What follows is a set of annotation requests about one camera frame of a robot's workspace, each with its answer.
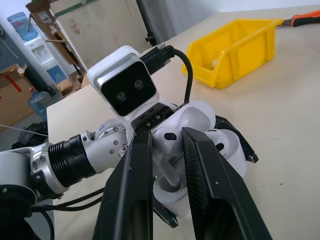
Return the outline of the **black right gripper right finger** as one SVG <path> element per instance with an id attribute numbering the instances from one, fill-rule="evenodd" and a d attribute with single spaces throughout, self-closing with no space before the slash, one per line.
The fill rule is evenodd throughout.
<path id="1" fill-rule="evenodd" d="M 242 177 L 203 132 L 181 130 L 196 240 L 273 240 Z"/>

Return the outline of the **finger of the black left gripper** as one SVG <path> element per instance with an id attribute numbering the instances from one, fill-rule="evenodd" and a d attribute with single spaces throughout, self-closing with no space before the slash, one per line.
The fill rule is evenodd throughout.
<path id="1" fill-rule="evenodd" d="M 249 142 L 245 139 L 245 137 L 241 134 L 241 132 L 230 123 L 230 121 L 228 121 L 226 118 L 222 116 L 217 115 L 215 128 L 219 130 L 229 130 L 235 133 L 239 138 L 246 161 L 252 162 L 252 163 L 257 163 L 259 161 L 258 155 L 254 151 L 254 149 L 251 147 Z"/>
<path id="2" fill-rule="evenodd" d="M 169 227 L 176 228 L 179 223 L 176 216 L 158 200 L 153 200 L 153 212 Z"/>

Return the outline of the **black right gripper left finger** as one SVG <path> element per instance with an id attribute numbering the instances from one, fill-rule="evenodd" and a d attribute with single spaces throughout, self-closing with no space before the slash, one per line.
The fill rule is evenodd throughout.
<path id="1" fill-rule="evenodd" d="M 152 135 L 136 135 L 108 178 L 92 240 L 153 239 Z"/>

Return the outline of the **yellow plastic storage bin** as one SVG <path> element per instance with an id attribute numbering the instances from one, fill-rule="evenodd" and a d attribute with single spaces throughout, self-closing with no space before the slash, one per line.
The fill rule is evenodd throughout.
<path id="1" fill-rule="evenodd" d="M 276 27 L 282 23 L 280 18 L 236 19 L 193 41 L 186 51 L 193 77 L 225 89 L 274 58 Z M 212 70 L 217 58 L 220 67 Z"/>

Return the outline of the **cardboard box with red tape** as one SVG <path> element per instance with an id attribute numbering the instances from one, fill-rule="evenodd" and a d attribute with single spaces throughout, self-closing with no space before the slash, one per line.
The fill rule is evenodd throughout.
<path id="1" fill-rule="evenodd" d="M 29 106 L 34 86 L 25 76 L 27 65 L 14 64 L 0 71 L 0 132 L 29 117 L 34 110 Z"/>

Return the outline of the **black stand pole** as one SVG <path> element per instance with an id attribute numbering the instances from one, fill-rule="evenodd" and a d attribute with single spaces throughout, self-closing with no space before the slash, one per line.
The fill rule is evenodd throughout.
<path id="1" fill-rule="evenodd" d="M 158 16 L 154 8 L 151 6 L 152 0 L 135 0 L 142 17 L 144 26 L 147 31 L 145 41 L 152 46 L 156 46 L 162 42 L 161 26 L 158 23 Z"/>

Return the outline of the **large wooden board crate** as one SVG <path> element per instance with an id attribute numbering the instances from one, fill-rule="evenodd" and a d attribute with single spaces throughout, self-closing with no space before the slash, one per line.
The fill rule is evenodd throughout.
<path id="1" fill-rule="evenodd" d="M 122 46 L 151 47 L 136 0 L 31 0 L 26 8 L 47 42 L 86 70 Z"/>

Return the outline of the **blue water cooler bottle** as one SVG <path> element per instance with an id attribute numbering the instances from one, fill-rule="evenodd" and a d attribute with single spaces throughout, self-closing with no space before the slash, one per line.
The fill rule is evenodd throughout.
<path id="1" fill-rule="evenodd" d="M 37 92 L 33 88 L 29 88 L 28 91 L 31 93 L 28 105 L 44 122 L 47 122 L 47 107 L 52 103 L 51 95 L 46 91 Z"/>
<path id="2" fill-rule="evenodd" d="M 31 23 L 29 24 L 29 19 L 24 12 L 18 12 L 14 15 L 11 15 L 7 18 L 7 20 L 10 22 L 23 41 L 29 42 L 38 37 L 38 32 Z"/>

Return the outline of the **black bag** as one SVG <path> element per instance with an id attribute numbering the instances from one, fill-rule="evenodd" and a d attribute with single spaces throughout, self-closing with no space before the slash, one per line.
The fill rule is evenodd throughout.
<path id="1" fill-rule="evenodd" d="M 12 150 L 23 147 L 34 147 L 48 140 L 48 125 L 46 121 L 32 123 L 18 136 L 18 141 L 11 147 Z"/>

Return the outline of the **white water dispenser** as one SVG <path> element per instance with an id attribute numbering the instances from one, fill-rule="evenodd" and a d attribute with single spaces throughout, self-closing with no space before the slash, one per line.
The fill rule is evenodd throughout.
<path id="1" fill-rule="evenodd" d="M 36 67 L 40 70 L 40 74 L 44 77 L 46 84 L 54 86 L 61 92 L 60 83 L 68 77 L 42 38 L 37 37 L 27 41 L 24 43 L 24 46 L 35 60 Z"/>

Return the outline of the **orange black pliers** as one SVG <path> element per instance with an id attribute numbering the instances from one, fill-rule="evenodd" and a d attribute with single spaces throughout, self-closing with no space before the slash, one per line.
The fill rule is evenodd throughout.
<path id="1" fill-rule="evenodd" d="M 308 24 L 320 24 L 320 10 L 294 15 L 292 18 L 284 20 L 280 26 L 299 27 Z"/>

